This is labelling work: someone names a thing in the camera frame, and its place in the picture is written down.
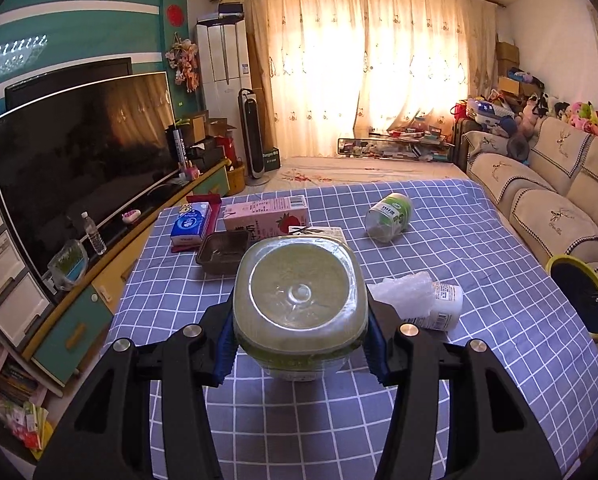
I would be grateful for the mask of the large clear green jar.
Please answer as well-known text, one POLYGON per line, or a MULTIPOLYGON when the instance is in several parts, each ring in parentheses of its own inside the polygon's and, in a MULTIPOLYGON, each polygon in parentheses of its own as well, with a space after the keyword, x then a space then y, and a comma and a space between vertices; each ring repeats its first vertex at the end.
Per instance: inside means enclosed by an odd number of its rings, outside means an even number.
POLYGON ((239 345, 267 375, 312 382, 334 374, 367 332, 362 270, 335 237, 260 240, 241 259, 233 318, 239 345))

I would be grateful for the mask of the teal yellow tv cabinet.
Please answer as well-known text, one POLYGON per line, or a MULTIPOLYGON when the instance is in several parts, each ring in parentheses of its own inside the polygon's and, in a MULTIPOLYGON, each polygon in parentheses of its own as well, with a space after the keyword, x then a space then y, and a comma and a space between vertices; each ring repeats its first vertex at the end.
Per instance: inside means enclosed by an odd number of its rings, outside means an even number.
POLYGON ((228 167, 222 159, 198 179, 183 186, 165 202, 147 211, 116 239, 108 252, 97 257, 71 292, 60 296, 58 306, 44 318, 22 351, 22 358, 45 375, 58 396, 109 325, 121 300, 125 283, 142 253, 154 222, 165 209, 183 205, 189 197, 225 196, 229 191, 228 167))

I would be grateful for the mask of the blue tissue pack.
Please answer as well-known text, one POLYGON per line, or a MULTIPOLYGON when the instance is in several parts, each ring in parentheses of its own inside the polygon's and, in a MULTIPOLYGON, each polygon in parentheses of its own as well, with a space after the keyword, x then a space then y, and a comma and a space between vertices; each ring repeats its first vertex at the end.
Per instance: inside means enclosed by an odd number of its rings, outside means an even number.
POLYGON ((174 246, 196 246, 206 234, 211 207, 208 202, 187 203, 172 225, 170 239, 174 246))

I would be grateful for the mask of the clear water bottle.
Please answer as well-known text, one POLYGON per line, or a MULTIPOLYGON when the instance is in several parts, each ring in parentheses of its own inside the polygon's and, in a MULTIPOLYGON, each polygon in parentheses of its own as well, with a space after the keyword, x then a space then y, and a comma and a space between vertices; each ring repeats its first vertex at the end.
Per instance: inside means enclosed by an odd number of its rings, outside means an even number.
POLYGON ((107 246, 102 239, 101 234, 99 233, 95 221, 87 211, 83 211, 81 216, 84 223, 84 230, 88 239, 90 240, 90 244, 92 244, 96 254, 98 256, 102 256, 107 251, 107 246))

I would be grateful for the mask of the cream window curtains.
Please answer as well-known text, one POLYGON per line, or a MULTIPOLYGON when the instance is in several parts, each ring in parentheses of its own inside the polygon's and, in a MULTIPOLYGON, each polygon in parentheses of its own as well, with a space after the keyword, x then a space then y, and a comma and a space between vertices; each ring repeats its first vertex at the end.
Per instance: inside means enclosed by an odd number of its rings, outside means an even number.
POLYGON ((332 156, 342 136, 423 120, 492 87, 497 6, 485 0, 242 0, 264 144, 332 156))

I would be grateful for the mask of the yellow rimmed trash bin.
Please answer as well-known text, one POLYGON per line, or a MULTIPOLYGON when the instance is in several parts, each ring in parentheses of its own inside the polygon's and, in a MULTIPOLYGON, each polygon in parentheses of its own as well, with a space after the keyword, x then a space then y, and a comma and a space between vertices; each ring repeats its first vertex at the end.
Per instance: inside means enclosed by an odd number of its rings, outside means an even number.
POLYGON ((598 294, 598 275, 593 268, 578 258, 559 255, 548 260, 546 273, 574 307, 592 339, 598 342, 598 308, 588 304, 588 297, 598 294))

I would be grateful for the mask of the white drawer unit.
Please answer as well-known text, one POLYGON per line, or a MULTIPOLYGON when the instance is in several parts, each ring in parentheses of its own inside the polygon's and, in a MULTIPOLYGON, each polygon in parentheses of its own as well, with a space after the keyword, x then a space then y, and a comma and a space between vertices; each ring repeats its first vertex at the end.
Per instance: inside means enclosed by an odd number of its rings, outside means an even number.
POLYGON ((52 310, 0 200, 0 332, 22 352, 52 310))

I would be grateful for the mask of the beige sofa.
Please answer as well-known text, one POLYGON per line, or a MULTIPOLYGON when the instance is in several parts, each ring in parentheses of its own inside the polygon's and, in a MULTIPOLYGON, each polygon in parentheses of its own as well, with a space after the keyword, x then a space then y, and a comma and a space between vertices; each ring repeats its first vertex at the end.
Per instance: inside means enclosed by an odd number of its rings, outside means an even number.
POLYGON ((468 177, 542 266, 569 255, 598 275, 598 136, 546 117, 534 129, 525 162, 513 159, 507 144, 491 133, 466 133, 468 177))

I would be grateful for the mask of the pink milk carton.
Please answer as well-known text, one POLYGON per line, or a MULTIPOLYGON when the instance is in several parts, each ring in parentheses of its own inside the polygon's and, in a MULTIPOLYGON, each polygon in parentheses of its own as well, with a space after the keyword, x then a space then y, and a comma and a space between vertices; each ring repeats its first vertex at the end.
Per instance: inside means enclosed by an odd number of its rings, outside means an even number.
POLYGON ((308 225, 308 202, 298 195, 230 204, 223 221, 227 231, 246 231, 252 240, 288 235, 292 226, 308 225))

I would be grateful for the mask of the green label plastic jar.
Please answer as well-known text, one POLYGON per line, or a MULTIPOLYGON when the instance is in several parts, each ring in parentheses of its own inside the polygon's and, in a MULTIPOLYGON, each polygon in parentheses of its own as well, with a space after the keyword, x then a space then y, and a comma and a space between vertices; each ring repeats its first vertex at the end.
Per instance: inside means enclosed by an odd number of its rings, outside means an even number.
POLYGON ((367 235, 380 243, 390 243, 410 224, 413 204, 401 193, 391 193, 367 211, 367 235))

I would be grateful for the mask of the black tower fan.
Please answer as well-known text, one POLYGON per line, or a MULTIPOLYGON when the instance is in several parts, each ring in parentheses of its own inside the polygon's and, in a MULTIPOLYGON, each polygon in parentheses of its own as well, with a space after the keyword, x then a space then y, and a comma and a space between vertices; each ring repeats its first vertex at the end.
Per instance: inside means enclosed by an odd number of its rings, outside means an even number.
POLYGON ((247 88, 240 89, 238 104, 248 168, 247 184, 249 186, 262 186, 270 179, 265 175, 264 151, 256 92, 247 88))

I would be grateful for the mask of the large flat television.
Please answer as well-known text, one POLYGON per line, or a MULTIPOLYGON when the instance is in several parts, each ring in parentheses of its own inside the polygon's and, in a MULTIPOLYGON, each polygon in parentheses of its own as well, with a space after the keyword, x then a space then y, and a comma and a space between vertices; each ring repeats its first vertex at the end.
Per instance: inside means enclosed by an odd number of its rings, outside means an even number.
POLYGON ((85 236, 174 174, 168 77, 154 72, 82 84, 0 115, 0 198, 23 252, 43 274, 85 236))

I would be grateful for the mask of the white air conditioner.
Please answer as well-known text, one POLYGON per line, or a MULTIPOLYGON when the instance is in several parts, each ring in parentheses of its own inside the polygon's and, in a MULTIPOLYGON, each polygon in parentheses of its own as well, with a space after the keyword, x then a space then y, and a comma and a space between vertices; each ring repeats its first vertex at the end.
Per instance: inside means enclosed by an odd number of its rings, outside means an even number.
POLYGON ((236 155, 244 160, 239 91, 252 88, 244 16, 218 12, 204 16, 197 22, 196 38, 204 104, 211 118, 225 118, 235 127, 236 155))

